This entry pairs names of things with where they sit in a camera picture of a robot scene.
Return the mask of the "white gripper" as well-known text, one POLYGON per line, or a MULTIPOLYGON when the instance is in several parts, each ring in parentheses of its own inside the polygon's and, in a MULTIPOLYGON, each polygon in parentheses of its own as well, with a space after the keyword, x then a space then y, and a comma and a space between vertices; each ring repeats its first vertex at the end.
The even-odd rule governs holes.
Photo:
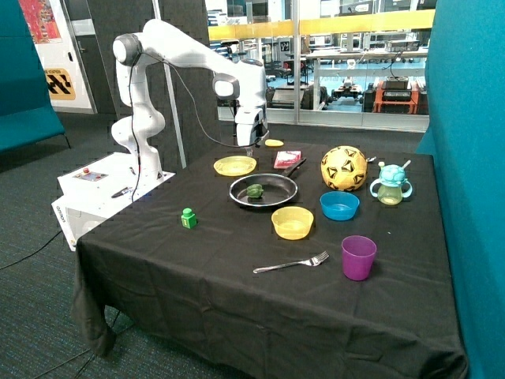
MULTIPOLYGON (((260 148, 261 141, 268 135, 266 111, 263 107, 239 107, 234 117, 237 124, 237 144, 241 148, 255 145, 260 148)), ((252 149, 246 148, 246 155, 252 156, 252 149)))

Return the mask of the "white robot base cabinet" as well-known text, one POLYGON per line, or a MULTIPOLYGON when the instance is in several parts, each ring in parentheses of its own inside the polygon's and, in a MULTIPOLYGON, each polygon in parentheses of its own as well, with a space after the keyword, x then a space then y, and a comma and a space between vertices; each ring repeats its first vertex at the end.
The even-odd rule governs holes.
POLYGON ((72 251, 81 236, 174 176, 138 178, 134 162, 129 153, 114 152, 58 177, 63 195, 52 208, 72 251))

